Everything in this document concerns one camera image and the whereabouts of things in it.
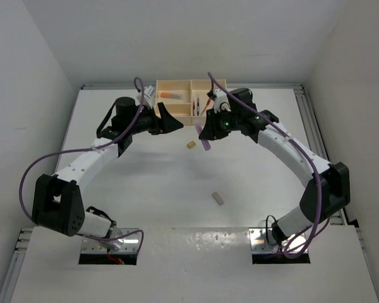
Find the red gel pen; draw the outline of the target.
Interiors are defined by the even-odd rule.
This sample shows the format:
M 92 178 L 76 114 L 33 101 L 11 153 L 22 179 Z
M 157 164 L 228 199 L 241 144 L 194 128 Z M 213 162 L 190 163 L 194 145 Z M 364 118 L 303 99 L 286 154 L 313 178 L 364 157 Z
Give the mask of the red gel pen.
M 206 104 L 205 104 L 203 110 L 202 110 L 201 113 L 200 113 L 200 116 L 204 115 L 204 113 L 205 113 L 205 111 L 208 109 L 208 106 L 210 105 L 210 103 L 211 103 L 211 99 L 208 98 L 208 100 L 207 100 L 207 102 L 206 102 Z

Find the orange highlighter marker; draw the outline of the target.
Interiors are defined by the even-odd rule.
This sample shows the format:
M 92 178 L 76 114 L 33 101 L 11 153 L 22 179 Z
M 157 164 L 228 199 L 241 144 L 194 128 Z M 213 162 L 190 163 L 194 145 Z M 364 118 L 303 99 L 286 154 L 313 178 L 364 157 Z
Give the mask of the orange highlighter marker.
M 174 99 L 174 100 L 182 100 L 183 99 L 183 95 L 178 94 L 178 93 L 171 93 L 171 92 L 161 92 L 159 94 L 159 97 L 160 98 L 170 98 L 170 99 Z

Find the small tan eraser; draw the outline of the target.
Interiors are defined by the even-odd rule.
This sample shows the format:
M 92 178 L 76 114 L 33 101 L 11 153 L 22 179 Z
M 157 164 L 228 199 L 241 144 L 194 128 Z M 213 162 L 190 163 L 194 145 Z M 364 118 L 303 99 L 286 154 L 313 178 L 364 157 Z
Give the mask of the small tan eraser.
M 189 148 L 189 149 L 191 149 L 191 148 L 193 148 L 193 147 L 195 147 L 196 146 L 196 143 L 194 142 L 194 141 L 191 141 L 191 142 L 189 142 L 188 144 L 187 144 L 187 147 Z

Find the grey speckled eraser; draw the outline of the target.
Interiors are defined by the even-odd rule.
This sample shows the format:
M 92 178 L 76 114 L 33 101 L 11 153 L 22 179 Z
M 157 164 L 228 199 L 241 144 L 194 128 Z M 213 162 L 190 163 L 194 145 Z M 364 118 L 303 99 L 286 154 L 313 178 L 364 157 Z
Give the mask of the grey speckled eraser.
M 218 192 L 212 193 L 212 197 L 219 206 L 222 206 L 225 203 L 224 199 L 221 197 L 221 195 Z

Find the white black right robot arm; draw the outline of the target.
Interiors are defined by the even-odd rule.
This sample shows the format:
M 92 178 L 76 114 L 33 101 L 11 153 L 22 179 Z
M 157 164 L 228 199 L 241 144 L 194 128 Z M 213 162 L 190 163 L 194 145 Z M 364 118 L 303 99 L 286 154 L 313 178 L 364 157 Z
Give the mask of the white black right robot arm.
M 258 112 L 248 88 L 229 93 L 209 91 L 214 106 L 206 111 L 199 138 L 221 140 L 239 131 L 272 152 L 304 186 L 299 205 L 272 224 L 268 239 L 281 244 L 290 236 L 315 223 L 322 223 L 350 201 L 349 169 L 342 162 L 332 164 L 296 140 L 269 110 Z

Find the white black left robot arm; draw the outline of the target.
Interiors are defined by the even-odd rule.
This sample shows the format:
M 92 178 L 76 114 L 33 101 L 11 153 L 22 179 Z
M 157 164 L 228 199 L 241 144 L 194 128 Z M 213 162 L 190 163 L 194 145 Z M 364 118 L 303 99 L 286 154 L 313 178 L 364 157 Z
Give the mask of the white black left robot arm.
M 183 128 L 162 102 L 157 108 L 138 105 L 131 97 L 115 100 L 96 130 L 93 146 L 65 168 L 43 174 L 35 183 L 33 222 L 72 237 L 84 235 L 109 239 L 115 221 L 104 211 L 83 205 L 83 192 L 109 163 L 119 158 L 133 141 L 133 135 L 168 134 Z

